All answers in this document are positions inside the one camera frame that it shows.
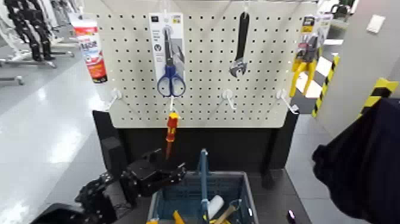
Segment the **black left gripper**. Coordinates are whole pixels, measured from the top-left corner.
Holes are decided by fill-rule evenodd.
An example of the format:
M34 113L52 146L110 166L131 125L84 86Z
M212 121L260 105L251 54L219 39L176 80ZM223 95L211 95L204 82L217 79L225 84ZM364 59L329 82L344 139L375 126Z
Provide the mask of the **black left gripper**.
M161 149L149 151L127 166L127 189L132 196L149 197L159 189L180 183L186 174L186 163L181 163L165 172Z

